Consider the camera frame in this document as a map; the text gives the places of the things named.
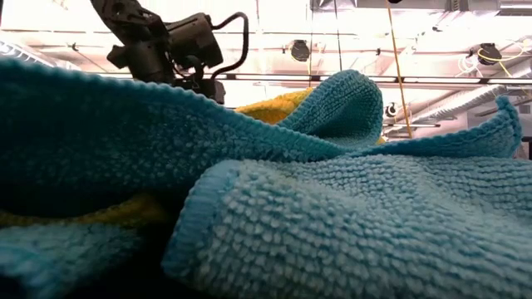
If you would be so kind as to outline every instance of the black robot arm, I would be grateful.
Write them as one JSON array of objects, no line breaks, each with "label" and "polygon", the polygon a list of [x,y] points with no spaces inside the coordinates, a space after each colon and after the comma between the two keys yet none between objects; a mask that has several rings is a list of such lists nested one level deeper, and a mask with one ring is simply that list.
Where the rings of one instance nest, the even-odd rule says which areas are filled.
[{"label": "black robot arm", "polygon": [[[223,104],[223,86],[215,77],[241,66],[247,57],[249,21],[245,14],[237,12],[218,26],[214,26],[210,16],[204,13],[165,23],[136,0],[91,2],[101,20],[124,44],[123,47],[113,46],[107,56],[116,67],[128,66],[137,80],[191,89]],[[214,67],[224,62],[213,30],[224,27],[237,17],[244,20],[242,56],[232,66],[222,67],[210,79],[204,79],[206,66]],[[193,74],[181,75],[180,69],[190,68],[195,69]],[[176,78],[175,73],[183,78]]]}]

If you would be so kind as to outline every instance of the yellow cable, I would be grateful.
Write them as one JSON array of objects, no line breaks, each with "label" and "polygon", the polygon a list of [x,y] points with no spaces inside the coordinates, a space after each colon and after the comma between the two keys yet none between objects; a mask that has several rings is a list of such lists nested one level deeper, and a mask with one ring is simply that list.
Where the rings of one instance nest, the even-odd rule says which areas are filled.
[{"label": "yellow cable", "polygon": [[478,55],[481,58],[484,58],[487,61],[497,61],[497,62],[512,61],[512,60],[514,60],[516,58],[521,57],[523,55],[523,53],[525,53],[525,48],[522,47],[521,48],[521,53],[519,53],[519,54],[517,54],[515,56],[510,56],[510,57],[504,58],[504,59],[495,59],[495,58],[489,58],[489,57],[486,57],[486,56],[480,54],[482,52],[482,50],[484,50],[484,49],[480,48],[479,51],[477,51],[476,55]]},{"label": "yellow cable", "polygon": [[[513,78],[514,76],[512,76],[512,74],[510,74],[510,72],[508,71],[508,69],[506,69],[506,66],[502,63],[502,61],[499,61],[499,64],[500,64],[500,67],[502,67],[502,69],[505,71],[506,75],[510,78]],[[532,95],[526,91],[525,88],[523,88],[523,86],[521,86],[521,90],[532,100]]]},{"label": "yellow cable", "polygon": [[399,78],[399,88],[401,89],[401,103],[402,103],[402,113],[405,115],[406,130],[408,131],[408,137],[412,139],[412,130],[410,128],[410,120],[408,119],[408,113],[406,112],[406,102],[405,102],[405,91],[402,87],[402,77],[401,77],[401,68],[399,67],[399,56],[397,55],[397,45],[396,45],[396,34],[393,31],[393,20],[392,20],[392,8],[388,0],[384,0],[388,9],[388,16],[390,18],[390,29],[392,31],[392,42],[393,42],[393,55],[396,58],[397,66],[397,77]]}]

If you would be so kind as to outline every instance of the yellow rope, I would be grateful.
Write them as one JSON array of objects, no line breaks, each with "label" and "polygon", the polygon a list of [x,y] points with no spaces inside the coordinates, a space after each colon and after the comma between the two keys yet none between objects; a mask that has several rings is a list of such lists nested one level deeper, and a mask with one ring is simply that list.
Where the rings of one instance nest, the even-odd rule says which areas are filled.
[{"label": "yellow rope", "polygon": [[387,8],[388,8],[388,16],[390,18],[390,28],[392,30],[393,55],[396,58],[397,77],[399,78],[399,88],[401,89],[402,112],[405,115],[406,130],[408,131],[408,137],[411,139],[412,130],[410,127],[410,120],[408,119],[408,113],[406,112],[405,91],[403,90],[403,87],[402,87],[401,68],[399,67],[399,56],[397,55],[396,34],[393,31],[392,8],[390,7],[390,3],[388,2],[388,0],[384,0],[384,2],[386,3]]}]

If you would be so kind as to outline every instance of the teal microfiber cloth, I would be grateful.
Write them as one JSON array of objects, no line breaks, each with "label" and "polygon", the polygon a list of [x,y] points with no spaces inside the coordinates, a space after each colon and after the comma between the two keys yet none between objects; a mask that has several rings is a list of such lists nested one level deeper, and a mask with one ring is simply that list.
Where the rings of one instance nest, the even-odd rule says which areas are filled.
[{"label": "teal microfiber cloth", "polygon": [[228,160],[191,190],[162,265],[223,298],[531,298],[530,178],[490,157]]},{"label": "teal microfiber cloth", "polygon": [[[507,99],[499,99],[499,106],[494,119],[475,130],[374,146],[382,126],[382,96],[373,82],[355,71],[332,76],[286,120],[268,125],[191,91],[2,59],[0,190],[4,200],[0,209],[20,216],[73,218],[140,192],[170,193],[179,201],[182,198],[177,194],[186,193],[205,170],[228,159],[312,165],[377,154],[508,157],[519,142],[520,128]],[[66,269],[57,272],[65,277],[50,280],[49,287],[26,283],[40,268],[22,260],[6,263],[0,268],[0,277],[15,279],[22,288],[31,289],[28,292],[33,297],[60,297],[84,280],[73,277],[92,277],[112,267],[107,258],[113,258],[115,250],[140,246],[118,237],[135,236],[132,231],[102,226],[92,230],[89,238],[82,226],[64,228],[72,236],[80,236],[79,243],[86,242],[87,248],[93,247],[92,240],[105,240],[109,235],[117,236],[116,243],[99,247],[101,264],[71,263],[69,255],[61,254],[65,250],[58,239],[45,242],[46,251],[30,250],[35,259],[51,260],[51,265]],[[0,248],[0,259],[10,257],[14,248],[25,252],[60,234],[58,229],[4,228],[2,238],[10,241]],[[15,243],[22,234],[29,236],[28,243]],[[175,240],[179,238],[172,238],[170,244],[175,245]],[[170,252],[167,256],[175,257]],[[88,254],[81,258],[96,260]],[[13,275],[13,269],[21,264],[30,266]]]},{"label": "teal microfiber cloth", "polygon": [[127,262],[143,242],[103,224],[0,229],[0,297],[62,298]]},{"label": "teal microfiber cloth", "polygon": [[5,59],[0,95],[0,184],[17,198],[0,208],[40,217],[188,190],[224,159],[332,158],[374,145],[382,126],[381,92],[355,71],[325,81],[280,125],[180,88]]}]

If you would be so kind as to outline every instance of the pipe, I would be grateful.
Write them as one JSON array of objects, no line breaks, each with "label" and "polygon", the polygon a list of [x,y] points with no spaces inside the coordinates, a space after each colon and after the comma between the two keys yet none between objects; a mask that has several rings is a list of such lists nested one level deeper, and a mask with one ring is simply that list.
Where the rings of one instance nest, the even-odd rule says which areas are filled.
[{"label": "pipe", "polygon": [[451,116],[493,101],[497,96],[508,92],[506,86],[483,86],[474,91],[460,91],[440,100],[412,117],[412,122]]},{"label": "pipe", "polygon": [[[516,64],[515,66],[509,67],[508,72],[514,78],[530,78],[532,77],[532,58],[521,63]],[[496,73],[494,78],[506,77],[506,72],[501,71]]]},{"label": "pipe", "polygon": [[[516,78],[522,78],[532,75],[532,59],[523,61],[508,69],[510,74]],[[499,72],[494,77],[506,76],[505,72]],[[452,96],[448,96],[443,100],[439,100],[433,105],[428,106],[414,114],[412,122],[419,120],[426,120],[429,118],[445,117],[460,113],[479,105],[494,100],[497,96],[508,93],[506,86],[493,85],[482,86],[473,91],[459,91]]]}]

